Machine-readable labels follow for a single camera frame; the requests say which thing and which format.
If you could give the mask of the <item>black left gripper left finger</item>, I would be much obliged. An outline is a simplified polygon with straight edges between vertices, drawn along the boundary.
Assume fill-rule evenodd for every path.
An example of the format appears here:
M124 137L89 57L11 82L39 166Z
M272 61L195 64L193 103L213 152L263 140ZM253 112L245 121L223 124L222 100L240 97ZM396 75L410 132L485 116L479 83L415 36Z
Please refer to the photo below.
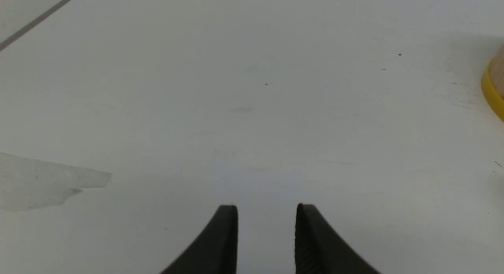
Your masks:
M238 210L221 205L201 233L163 274L236 274Z

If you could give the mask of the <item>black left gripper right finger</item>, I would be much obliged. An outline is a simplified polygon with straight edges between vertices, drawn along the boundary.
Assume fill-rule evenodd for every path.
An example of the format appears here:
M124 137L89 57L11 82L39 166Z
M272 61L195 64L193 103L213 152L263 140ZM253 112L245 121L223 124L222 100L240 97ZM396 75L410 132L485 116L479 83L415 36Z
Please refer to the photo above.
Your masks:
M298 204L295 223L297 274L378 274L332 228L313 204Z

